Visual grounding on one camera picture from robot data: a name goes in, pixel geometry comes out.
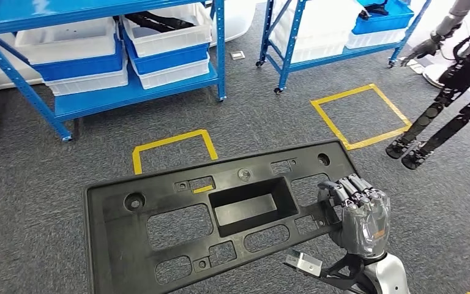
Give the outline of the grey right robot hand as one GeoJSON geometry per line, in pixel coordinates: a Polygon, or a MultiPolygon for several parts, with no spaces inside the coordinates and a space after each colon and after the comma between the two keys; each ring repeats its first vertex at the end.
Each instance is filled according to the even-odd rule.
{"type": "Polygon", "coordinates": [[[353,173],[317,184],[318,199],[341,208],[341,228],[329,233],[348,253],[375,258],[384,253],[390,231],[390,198],[353,173]]]}

